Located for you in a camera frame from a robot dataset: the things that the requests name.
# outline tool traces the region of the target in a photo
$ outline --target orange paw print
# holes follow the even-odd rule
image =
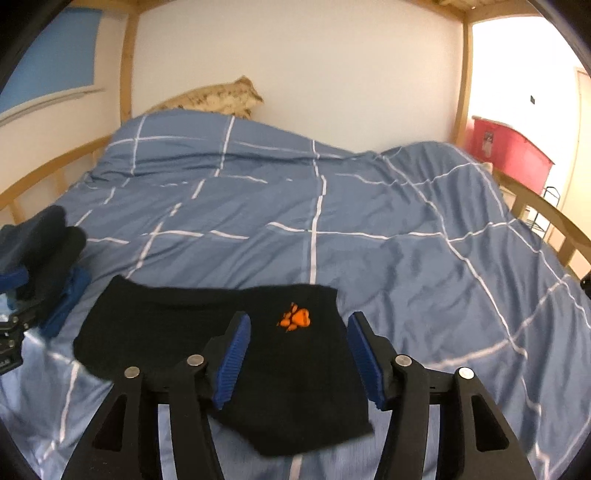
[[[310,326],[310,312],[307,309],[298,309],[292,302],[290,311],[283,314],[283,318],[277,325],[287,328],[286,332],[292,332],[298,327]]]

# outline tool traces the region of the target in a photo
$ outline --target beige pillow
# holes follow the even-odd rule
[[[264,103],[252,82],[245,76],[233,83],[196,88],[153,106],[146,113],[184,108],[199,112],[217,112],[251,118],[251,108]]]

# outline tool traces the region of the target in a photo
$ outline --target stack of folded clothes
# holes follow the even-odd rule
[[[51,205],[19,225],[0,229],[0,305],[21,317],[24,330],[38,326],[55,337],[90,283],[76,265],[86,245],[78,227],[66,226],[66,212]]]

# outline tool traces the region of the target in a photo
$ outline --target red box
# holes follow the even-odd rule
[[[541,194],[554,162],[509,125],[474,116],[470,154]]]

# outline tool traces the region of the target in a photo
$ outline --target bedsheet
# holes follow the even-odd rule
[[[58,337],[28,332],[24,365],[0,378],[0,417],[44,479],[59,479],[110,388],[73,359],[72,342],[115,274],[150,286],[337,288],[344,321],[362,310],[426,367],[473,368],[538,479],[558,478],[589,433],[589,301],[452,145],[354,154],[229,116],[160,112],[126,123],[58,203],[88,235],[80,263],[92,283]],[[211,424],[228,480],[372,479],[389,413],[369,412],[373,436],[295,459],[263,458]],[[167,409],[159,415],[173,479]],[[433,430],[437,421],[432,408]],[[430,434],[425,478],[435,443]]]

